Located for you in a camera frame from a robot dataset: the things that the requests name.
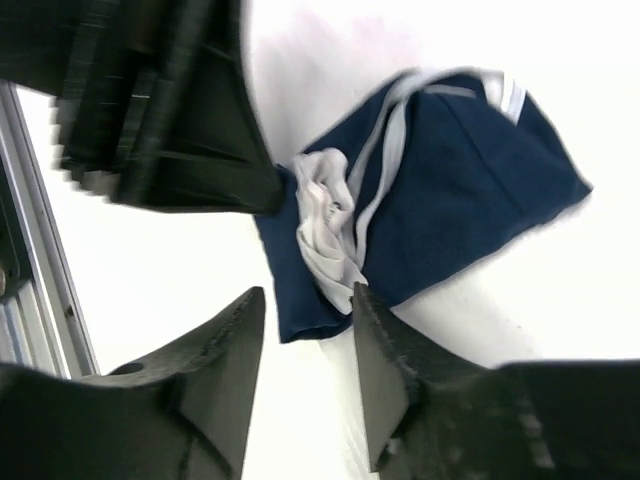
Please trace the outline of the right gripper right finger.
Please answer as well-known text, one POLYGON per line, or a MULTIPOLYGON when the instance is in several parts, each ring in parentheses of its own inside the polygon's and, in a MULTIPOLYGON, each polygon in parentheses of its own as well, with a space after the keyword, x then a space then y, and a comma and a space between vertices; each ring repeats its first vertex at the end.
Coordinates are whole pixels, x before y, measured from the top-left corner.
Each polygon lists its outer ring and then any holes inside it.
POLYGON ((399 319, 371 289, 355 286, 352 321, 369 465, 382 479, 416 479, 408 431, 434 388, 484 370, 399 319))

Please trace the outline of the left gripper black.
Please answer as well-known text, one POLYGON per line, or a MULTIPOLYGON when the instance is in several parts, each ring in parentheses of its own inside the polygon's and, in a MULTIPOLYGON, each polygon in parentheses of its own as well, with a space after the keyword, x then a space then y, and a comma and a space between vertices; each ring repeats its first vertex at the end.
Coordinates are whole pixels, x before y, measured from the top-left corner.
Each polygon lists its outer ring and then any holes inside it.
POLYGON ((1 77, 55 100, 60 167, 115 203, 271 214, 239 1, 5 1, 1 77))

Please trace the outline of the navy blue underwear white trim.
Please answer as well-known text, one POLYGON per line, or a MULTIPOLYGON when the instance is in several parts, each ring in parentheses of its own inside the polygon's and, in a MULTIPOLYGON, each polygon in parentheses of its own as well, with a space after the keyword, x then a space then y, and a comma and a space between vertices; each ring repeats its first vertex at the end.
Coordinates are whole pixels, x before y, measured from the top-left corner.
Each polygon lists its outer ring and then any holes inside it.
POLYGON ((256 224, 284 343, 346 330, 356 284, 397 306, 591 192, 527 90, 477 68, 394 76, 276 171, 256 224))

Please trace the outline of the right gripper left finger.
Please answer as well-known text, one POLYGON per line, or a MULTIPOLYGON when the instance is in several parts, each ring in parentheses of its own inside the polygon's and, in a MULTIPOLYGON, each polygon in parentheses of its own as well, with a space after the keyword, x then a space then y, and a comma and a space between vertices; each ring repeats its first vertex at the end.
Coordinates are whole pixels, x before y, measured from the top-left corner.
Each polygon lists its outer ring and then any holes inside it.
POLYGON ((213 319, 100 377, 146 402, 116 409, 102 479, 238 479, 263 348, 265 296, 251 287, 213 319))

